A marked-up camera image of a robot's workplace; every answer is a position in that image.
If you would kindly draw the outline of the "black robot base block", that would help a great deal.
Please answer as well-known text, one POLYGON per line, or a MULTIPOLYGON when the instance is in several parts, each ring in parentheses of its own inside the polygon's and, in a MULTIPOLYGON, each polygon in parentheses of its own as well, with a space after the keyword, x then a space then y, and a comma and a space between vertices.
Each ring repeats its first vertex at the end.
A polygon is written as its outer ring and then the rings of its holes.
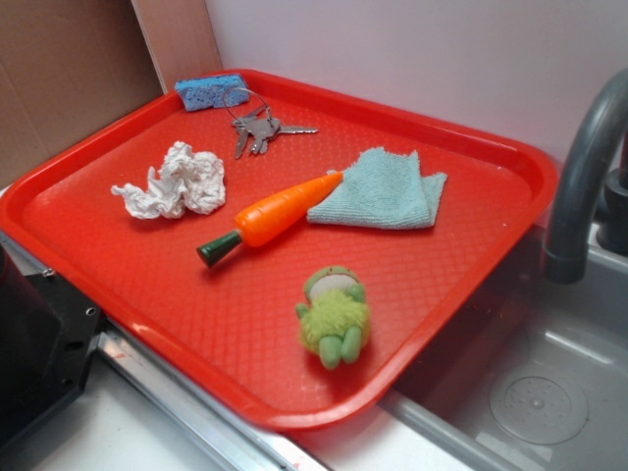
POLYGON ((60 275, 24 275, 1 251, 1 450, 84 391, 104 315, 60 275))

